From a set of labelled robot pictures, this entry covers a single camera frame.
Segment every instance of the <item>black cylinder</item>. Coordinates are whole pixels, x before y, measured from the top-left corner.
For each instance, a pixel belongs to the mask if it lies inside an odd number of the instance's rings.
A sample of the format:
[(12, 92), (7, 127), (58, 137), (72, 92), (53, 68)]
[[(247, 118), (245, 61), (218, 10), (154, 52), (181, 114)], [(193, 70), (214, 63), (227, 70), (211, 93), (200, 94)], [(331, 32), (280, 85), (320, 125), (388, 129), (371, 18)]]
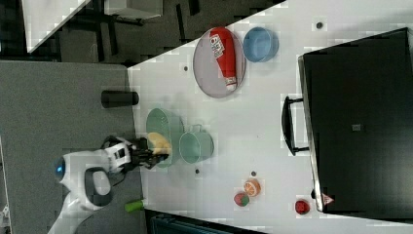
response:
[(129, 91), (103, 91), (101, 102), (104, 108), (136, 105), (139, 103), (139, 95)]

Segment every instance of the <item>ketchup bottle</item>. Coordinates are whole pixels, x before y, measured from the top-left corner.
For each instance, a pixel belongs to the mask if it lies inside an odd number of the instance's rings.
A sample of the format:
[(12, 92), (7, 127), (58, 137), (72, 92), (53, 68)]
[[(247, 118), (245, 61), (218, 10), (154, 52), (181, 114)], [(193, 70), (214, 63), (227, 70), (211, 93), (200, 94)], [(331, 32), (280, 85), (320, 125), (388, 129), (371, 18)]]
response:
[(237, 72), (234, 41), (231, 32), (225, 27), (215, 27), (209, 33), (209, 41), (225, 78), (227, 90), (235, 91), (237, 88)]

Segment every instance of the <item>warning label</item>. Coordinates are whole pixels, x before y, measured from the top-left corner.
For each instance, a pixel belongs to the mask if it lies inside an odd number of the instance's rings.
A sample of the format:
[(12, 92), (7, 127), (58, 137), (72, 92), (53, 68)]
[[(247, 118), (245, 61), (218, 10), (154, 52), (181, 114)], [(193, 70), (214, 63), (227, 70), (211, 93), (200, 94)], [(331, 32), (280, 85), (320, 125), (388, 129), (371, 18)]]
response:
[(322, 195), (322, 202), (324, 203), (325, 206), (327, 206), (328, 204), (334, 202), (334, 199), (328, 197), (327, 195), (321, 193)]

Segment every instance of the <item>blue bowl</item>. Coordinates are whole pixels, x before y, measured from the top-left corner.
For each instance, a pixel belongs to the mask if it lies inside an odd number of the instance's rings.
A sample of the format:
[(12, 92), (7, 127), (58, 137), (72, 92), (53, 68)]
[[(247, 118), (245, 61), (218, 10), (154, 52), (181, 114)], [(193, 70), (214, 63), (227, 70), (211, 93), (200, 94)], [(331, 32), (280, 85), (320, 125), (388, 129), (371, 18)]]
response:
[(278, 50), (279, 39), (276, 34), (263, 27), (252, 28), (244, 38), (244, 54), (250, 61), (268, 61)]

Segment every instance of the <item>white cabinet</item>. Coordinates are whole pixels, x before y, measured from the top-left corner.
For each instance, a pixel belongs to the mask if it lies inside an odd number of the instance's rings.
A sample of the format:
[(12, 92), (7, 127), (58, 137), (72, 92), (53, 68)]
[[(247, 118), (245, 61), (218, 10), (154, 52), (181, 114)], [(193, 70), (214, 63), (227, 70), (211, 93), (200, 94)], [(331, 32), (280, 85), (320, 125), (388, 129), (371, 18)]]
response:
[(163, 0), (105, 0), (106, 15), (127, 19), (148, 19), (163, 14)]

